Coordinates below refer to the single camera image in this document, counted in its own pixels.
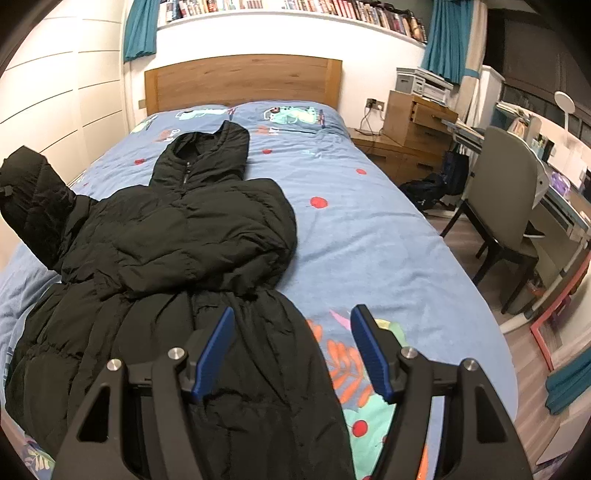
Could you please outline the black puffer coat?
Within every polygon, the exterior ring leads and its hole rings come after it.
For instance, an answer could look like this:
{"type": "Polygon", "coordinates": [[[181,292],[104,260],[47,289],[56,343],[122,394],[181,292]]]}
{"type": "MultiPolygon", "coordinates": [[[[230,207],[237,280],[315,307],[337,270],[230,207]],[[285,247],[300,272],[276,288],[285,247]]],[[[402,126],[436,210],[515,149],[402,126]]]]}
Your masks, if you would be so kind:
{"type": "Polygon", "coordinates": [[[231,121],[178,135],[145,186],[74,193],[28,148],[1,168],[1,213],[60,276],[30,311],[6,380],[6,409],[56,455],[112,359],[150,362],[226,308],[235,339],[185,409],[219,479],[351,479],[341,404],[303,314],[277,291],[297,222],[273,180],[245,178],[249,132],[231,121]]]}

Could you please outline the white desk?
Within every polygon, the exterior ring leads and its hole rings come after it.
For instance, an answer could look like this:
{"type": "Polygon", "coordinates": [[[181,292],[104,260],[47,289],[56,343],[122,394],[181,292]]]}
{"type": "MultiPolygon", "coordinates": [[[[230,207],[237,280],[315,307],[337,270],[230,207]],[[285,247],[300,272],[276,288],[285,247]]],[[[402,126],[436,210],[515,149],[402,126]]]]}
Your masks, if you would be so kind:
{"type": "MultiPolygon", "coordinates": [[[[497,104],[497,108],[511,114],[518,113],[517,107],[511,107],[506,102],[500,102],[497,104]]],[[[448,130],[452,133],[457,143],[471,149],[475,153],[480,154],[484,143],[484,135],[476,133],[476,130],[472,127],[467,126],[460,120],[456,123],[452,123],[448,120],[442,120],[442,123],[446,125],[448,130]]],[[[571,135],[565,131],[564,137],[567,138],[571,135]]],[[[566,232],[569,240],[577,241],[577,248],[561,269],[556,274],[556,277],[552,281],[549,287],[547,287],[545,293],[538,300],[534,302],[531,307],[527,307],[523,313],[513,316],[508,321],[501,325],[501,332],[508,334],[512,331],[517,330],[519,327],[533,322],[536,317],[542,312],[543,304],[551,298],[554,292],[558,292],[558,284],[566,276],[570,267],[573,267],[577,263],[577,257],[583,252],[585,248],[589,246],[590,242],[590,219],[586,217],[586,213],[583,214],[577,211],[574,206],[570,203],[570,200],[565,196],[567,195],[560,193],[552,184],[552,174],[556,174],[554,178],[557,178],[558,174],[562,173],[552,165],[549,161],[542,161],[538,159],[540,164],[539,171],[544,172],[543,175],[540,173],[538,180],[540,180],[540,186],[537,187],[536,196],[534,201],[534,207],[541,203],[551,214],[555,214],[555,218],[560,221],[566,222],[566,232]]]]}

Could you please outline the black bag on floor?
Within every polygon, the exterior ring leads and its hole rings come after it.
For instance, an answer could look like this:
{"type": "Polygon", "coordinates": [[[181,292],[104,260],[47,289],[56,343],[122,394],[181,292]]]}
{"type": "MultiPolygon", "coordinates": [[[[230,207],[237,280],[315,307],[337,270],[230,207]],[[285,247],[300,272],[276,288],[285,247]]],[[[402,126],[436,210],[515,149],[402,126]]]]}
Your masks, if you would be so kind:
{"type": "Polygon", "coordinates": [[[444,196],[453,194],[452,185],[439,173],[431,173],[422,180],[407,181],[400,190],[422,213],[434,208],[444,196]]]}

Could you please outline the grey desk chair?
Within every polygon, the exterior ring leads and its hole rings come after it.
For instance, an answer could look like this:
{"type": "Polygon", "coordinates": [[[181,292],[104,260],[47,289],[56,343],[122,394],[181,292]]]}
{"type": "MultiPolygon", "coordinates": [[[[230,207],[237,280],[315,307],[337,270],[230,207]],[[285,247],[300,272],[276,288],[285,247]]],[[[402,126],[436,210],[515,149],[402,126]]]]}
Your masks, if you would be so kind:
{"type": "Polygon", "coordinates": [[[466,216],[483,240],[486,256],[473,276],[479,284],[499,261],[517,266],[515,285],[504,301],[505,314],[535,272],[539,261],[532,240],[525,236],[534,207],[540,164],[520,137],[490,126],[486,129],[467,195],[441,232],[446,236],[461,216],[466,216]]]}

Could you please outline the wooden headboard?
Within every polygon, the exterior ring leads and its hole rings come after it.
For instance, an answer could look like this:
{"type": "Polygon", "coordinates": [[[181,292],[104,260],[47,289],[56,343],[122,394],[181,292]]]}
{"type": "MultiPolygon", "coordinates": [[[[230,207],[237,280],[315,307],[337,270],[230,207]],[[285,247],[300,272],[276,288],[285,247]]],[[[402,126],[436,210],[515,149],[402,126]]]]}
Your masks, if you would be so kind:
{"type": "Polygon", "coordinates": [[[339,106],[342,61],[324,57],[245,54],[211,57],[144,72],[149,115],[194,105],[233,107],[263,100],[339,106]]]}

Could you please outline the white wardrobe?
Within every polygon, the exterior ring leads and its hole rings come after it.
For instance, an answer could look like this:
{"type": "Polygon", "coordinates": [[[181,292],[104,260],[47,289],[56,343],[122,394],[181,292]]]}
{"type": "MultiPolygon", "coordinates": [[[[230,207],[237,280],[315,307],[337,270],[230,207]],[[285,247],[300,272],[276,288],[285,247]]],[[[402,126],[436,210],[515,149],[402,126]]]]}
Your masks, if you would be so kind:
{"type": "Polygon", "coordinates": [[[29,33],[1,76],[1,156],[26,146],[66,182],[129,132],[123,0],[62,1],[29,33]]]}

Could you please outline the wooden drawer cabinet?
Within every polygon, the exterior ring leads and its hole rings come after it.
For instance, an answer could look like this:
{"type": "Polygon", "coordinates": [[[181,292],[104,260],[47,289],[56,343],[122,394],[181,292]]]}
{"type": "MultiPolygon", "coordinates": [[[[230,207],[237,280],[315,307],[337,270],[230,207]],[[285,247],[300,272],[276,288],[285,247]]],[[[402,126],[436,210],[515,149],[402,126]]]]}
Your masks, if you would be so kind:
{"type": "Polygon", "coordinates": [[[448,126],[457,120],[456,112],[436,102],[392,91],[381,130],[351,128],[349,135],[394,184],[402,185],[440,171],[452,143],[448,126]]]}

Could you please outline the left teal curtain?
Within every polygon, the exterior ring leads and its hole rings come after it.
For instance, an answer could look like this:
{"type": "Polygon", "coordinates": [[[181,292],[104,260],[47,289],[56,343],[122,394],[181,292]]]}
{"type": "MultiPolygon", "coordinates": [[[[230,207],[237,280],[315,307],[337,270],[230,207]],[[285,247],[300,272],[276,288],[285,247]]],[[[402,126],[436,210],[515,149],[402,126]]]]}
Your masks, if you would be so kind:
{"type": "Polygon", "coordinates": [[[160,2],[134,0],[124,28],[123,62],[154,55],[160,2]]]}

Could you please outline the teal curtain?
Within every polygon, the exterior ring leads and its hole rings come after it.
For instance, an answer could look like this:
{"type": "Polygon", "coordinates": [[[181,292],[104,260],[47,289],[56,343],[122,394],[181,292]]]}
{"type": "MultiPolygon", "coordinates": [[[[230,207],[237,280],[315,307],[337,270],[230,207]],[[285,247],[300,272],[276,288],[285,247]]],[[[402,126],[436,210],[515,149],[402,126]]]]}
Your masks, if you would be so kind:
{"type": "Polygon", "coordinates": [[[473,1],[434,1],[422,68],[455,85],[465,72],[473,6],[473,1]]]}
{"type": "Polygon", "coordinates": [[[124,28],[123,62],[154,55],[160,2],[134,0],[124,28]]]}

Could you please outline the white desk lamp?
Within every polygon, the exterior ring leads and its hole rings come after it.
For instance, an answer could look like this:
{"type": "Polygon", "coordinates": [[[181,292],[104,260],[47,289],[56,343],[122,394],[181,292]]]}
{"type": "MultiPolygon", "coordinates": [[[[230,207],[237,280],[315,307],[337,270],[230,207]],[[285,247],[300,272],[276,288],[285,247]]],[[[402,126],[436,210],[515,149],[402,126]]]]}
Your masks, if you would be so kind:
{"type": "Polygon", "coordinates": [[[554,93],[554,100],[556,105],[564,113],[564,130],[569,131],[569,116],[575,113],[575,103],[573,99],[563,91],[556,91],[554,93]]]}

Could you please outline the white printer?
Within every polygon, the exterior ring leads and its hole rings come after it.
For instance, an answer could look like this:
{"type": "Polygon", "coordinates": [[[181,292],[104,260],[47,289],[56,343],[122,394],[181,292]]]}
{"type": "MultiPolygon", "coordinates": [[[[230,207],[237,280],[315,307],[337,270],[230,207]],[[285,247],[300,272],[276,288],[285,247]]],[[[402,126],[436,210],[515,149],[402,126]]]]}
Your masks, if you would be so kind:
{"type": "Polygon", "coordinates": [[[448,106],[453,85],[423,68],[398,68],[394,90],[448,106]]]}

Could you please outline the right teal curtain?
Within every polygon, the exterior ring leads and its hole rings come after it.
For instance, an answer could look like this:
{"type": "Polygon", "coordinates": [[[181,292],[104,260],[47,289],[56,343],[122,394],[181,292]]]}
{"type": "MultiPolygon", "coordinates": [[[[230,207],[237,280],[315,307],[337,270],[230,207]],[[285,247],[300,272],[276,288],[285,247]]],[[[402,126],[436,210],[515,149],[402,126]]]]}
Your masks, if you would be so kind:
{"type": "Polygon", "coordinates": [[[455,85],[465,72],[473,6],[473,1],[434,1],[422,68],[455,85]]]}

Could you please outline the row of books on shelf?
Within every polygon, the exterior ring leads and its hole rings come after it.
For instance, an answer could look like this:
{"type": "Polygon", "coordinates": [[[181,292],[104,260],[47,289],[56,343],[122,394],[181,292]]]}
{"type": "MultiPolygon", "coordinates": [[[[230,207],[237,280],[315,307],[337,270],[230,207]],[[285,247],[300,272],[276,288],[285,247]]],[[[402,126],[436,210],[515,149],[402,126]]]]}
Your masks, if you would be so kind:
{"type": "Polygon", "coordinates": [[[402,34],[426,44],[427,31],[422,21],[409,9],[399,9],[389,2],[360,0],[279,0],[279,1],[161,1],[160,24],[168,24],[184,18],[212,15],[214,13],[242,11],[290,11],[315,13],[355,20],[402,34]]]}

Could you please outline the red frame on floor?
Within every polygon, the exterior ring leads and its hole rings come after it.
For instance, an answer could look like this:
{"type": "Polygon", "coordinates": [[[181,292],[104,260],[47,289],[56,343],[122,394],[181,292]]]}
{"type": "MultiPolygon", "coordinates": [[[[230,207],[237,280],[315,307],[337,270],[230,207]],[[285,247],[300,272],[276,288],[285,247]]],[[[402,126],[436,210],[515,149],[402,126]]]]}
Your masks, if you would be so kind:
{"type": "Polygon", "coordinates": [[[550,372],[559,367],[557,351],[563,345],[559,335],[560,316],[570,305],[573,296],[583,283],[590,264],[590,250],[578,265],[570,267],[566,276],[558,284],[558,294],[536,317],[530,330],[536,341],[545,364],[550,372]]]}

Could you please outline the wall power socket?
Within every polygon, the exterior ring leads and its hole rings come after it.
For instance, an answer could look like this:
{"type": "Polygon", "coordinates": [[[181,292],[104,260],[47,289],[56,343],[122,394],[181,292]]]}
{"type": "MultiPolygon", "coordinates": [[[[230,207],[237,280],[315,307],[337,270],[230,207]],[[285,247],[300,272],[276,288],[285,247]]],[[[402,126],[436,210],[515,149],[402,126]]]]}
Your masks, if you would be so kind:
{"type": "Polygon", "coordinates": [[[369,110],[385,111],[385,103],[374,98],[368,98],[366,101],[366,108],[369,110]]]}

